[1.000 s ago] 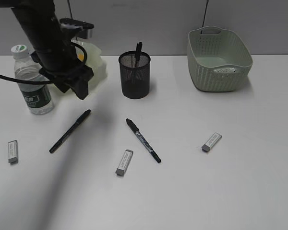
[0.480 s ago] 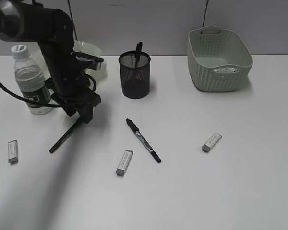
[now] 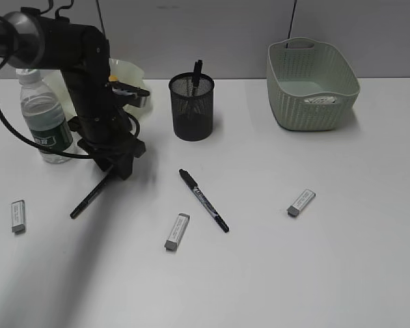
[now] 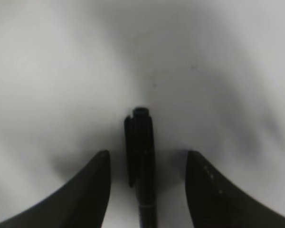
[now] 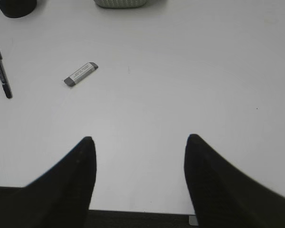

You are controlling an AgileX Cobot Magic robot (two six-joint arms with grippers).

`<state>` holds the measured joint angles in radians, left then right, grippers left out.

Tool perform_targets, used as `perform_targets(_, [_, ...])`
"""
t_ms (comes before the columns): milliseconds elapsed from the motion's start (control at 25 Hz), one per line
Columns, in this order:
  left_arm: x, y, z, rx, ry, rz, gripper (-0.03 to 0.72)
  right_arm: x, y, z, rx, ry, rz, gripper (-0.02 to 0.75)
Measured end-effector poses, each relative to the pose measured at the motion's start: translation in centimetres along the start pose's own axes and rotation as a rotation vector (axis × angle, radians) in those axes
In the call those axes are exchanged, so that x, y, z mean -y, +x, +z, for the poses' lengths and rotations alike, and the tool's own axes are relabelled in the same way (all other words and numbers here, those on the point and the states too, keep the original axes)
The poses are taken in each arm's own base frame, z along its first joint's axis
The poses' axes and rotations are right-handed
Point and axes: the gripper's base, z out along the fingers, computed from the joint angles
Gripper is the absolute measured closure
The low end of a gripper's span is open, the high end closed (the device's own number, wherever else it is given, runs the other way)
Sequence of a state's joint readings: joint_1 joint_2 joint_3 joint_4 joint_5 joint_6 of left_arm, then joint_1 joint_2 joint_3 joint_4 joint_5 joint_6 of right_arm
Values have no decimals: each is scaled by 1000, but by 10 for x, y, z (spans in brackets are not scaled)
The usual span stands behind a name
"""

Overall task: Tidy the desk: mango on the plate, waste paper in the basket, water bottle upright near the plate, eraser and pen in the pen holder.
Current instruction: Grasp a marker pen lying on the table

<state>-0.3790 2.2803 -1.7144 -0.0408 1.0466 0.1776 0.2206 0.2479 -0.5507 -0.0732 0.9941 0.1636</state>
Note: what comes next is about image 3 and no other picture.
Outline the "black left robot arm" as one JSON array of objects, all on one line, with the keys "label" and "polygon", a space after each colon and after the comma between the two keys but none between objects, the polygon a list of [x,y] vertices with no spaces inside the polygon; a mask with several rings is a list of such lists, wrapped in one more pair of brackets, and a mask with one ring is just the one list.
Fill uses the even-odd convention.
[{"label": "black left robot arm", "polygon": [[0,58],[14,68],[60,71],[76,112],[68,125],[81,137],[82,159],[123,180],[132,174],[146,146],[137,119],[124,106],[143,107],[150,93],[109,81],[109,42],[101,31],[21,8],[0,16]]}]

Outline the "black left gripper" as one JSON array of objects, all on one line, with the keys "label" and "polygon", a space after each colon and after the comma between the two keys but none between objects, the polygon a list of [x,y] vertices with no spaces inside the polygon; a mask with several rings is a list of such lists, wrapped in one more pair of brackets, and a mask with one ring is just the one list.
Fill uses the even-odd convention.
[{"label": "black left gripper", "polygon": [[146,152],[145,143],[138,138],[138,120],[113,102],[76,104],[75,111],[69,127],[81,137],[78,147],[85,154],[68,156],[91,159],[103,172],[112,168],[115,176],[128,179],[133,173],[134,159]]}]

